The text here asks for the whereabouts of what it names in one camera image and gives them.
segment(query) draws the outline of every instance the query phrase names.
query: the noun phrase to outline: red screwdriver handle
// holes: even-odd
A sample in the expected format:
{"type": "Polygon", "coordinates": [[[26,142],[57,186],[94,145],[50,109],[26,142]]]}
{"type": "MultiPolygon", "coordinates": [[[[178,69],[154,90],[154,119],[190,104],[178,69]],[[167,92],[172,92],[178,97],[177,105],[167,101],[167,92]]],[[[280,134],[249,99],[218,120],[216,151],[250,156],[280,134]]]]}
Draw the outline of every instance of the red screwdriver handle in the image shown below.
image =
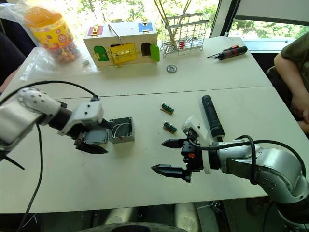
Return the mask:
{"type": "Polygon", "coordinates": [[[242,54],[245,54],[248,51],[247,47],[238,47],[238,48],[233,48],[231,50],[225,51],[225,52],[221,52],[218,56],[216,56],[216,59],[219,60],[223,60],[223,59],[227,59],[227,58],[231,58],[231,57],[235,57],[235,56],[239,56],[242,54]]]}
{"type": "Polygon", "coordinates": [[[231,46],[231,47],[229,47],[227,49],[224,49],[223,51],[225,52],[225,51],[228,51],[228,50],[232,50],[234,48],[239,48],[239,46],[238,45],[234,45],[234,46],[231,46]]]}

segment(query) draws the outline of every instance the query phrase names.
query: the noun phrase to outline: plastic bag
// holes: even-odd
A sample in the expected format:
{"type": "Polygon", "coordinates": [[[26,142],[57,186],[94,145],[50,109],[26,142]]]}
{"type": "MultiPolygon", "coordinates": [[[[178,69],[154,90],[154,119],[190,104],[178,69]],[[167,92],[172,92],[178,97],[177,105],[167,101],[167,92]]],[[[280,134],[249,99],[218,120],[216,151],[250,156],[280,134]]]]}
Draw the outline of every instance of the plastic bag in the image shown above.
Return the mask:
{"type": "Polygon", "coordinates": [[[94,64],[84,42],[81,41],[80,43],[77,43],[77,45],[80,49],[81,57],[66,64],[55,62],[49,55],[48,51],[40,48],[36,56],[27,65],[20,79],[25,81],[36,81],[54,77],[65,78],[100,73],[101,71],[94,64]],[[83,66],[82,62],[86,60],[89,61],[89,64],[83,66]]]}
{"type": "Polygon", "coordinates": [[[42,80],[100,72],[84,42],[77,43],[63,14],[52,1],[26,0],[0,4],[0,18],[19,23],[37,46],[43,45],[27,65],[22,80],[42,80]]]}
{"type": "Polygon", "coordinates": [[[44,6],[42,2],[29,5],[24,0],[17,4],[1,4],[0,17],[27,27],[31,38],[35,37],[56,62],[69,63],[80,56],[66,20],[52,2],[44,2],[44,6]]]}

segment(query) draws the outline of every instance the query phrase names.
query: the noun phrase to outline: dish rack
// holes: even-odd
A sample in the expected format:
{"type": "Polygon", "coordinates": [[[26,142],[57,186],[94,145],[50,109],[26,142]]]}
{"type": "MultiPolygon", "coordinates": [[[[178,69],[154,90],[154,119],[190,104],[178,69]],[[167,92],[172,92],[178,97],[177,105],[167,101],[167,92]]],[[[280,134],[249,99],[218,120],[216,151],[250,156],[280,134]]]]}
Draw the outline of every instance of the dish rack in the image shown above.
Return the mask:
{"type": "Polygon", "coordinates": [[[190,53],[191,49],[203,50],[208,18],[204,13],[180,14],[162,20],[163,57],[170,53],[190,53]]]}

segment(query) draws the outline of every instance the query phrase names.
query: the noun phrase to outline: green component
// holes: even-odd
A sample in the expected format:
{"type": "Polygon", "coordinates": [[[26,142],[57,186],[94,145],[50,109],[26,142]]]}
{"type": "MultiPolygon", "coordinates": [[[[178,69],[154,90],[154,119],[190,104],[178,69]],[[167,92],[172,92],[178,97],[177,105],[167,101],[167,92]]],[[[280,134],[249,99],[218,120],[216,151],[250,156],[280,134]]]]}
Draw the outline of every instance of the green component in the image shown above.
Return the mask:
{"type": "Polygon", "coordinates": [[[173,113],[174,109],[168,105],[166,105],[165,103],[162,104],[162,108],[165,109],[166,111],[173,113]]]}
{"type": "Polygon", "coordinates": [[[157,45],[150,45],[150,57],[155,61],[160,61],[160,49],[157,45]]]}
{"type": "Polygon", "coordinates": [[[95,56],[98,58],[98,61],[109,61],[104,47],[95,46],[93,50],[95,51],[95,56]]]}
{"type": "Polygon", "coordinates": [[[168,122],[165,122],[164,123],[164,126],[169,129],[171,132],[176,132],[177,131],[177,128],[174,127],[172,124],[169,124],[168,122]]]}

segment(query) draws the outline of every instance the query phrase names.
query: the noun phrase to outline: green sleeve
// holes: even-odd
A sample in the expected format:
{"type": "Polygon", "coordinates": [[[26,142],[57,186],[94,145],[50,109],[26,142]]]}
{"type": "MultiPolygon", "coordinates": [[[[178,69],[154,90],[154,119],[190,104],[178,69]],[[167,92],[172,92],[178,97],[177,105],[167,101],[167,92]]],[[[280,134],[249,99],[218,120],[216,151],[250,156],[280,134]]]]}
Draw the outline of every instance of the green sleeve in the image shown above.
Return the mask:
{"type": "Polygon", "coordinates": [[[295,40],[293,43],[284,47],[281,51],[281,55],[285,59],[289,59],[294,62],[302,62],[308,49],[309,32],[295,40]]]}

